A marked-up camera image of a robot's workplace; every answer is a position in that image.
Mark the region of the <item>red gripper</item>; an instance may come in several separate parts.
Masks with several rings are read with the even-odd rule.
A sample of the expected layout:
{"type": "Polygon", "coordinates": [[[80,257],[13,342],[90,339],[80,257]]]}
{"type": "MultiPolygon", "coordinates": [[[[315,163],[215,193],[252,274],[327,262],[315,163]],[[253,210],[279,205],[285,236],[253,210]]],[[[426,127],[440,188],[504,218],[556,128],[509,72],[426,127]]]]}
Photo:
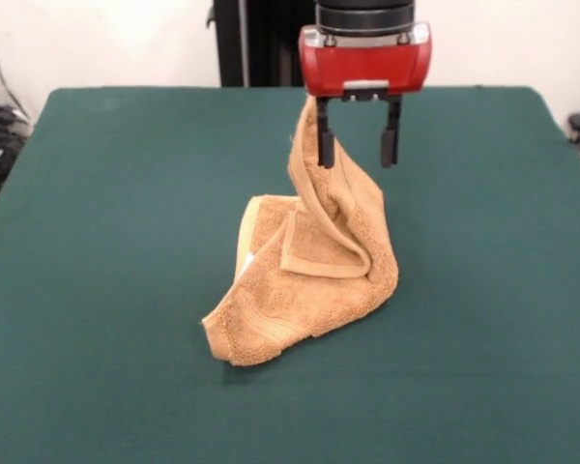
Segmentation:
{"type": "MultiPolygon", "coordinates": [[[[334,166],[334,133],[329,124],[329,98],[363,90],[388,95],[417,92],[426,80],[432,40],[383,46],[325,46],[306,34],[299,38],[304,86],[315,98],[318,165],[334,166]]],[[[381,135],[381,165],[397,164],[401,96],[387,97],[387,123],[381,135]]]]}

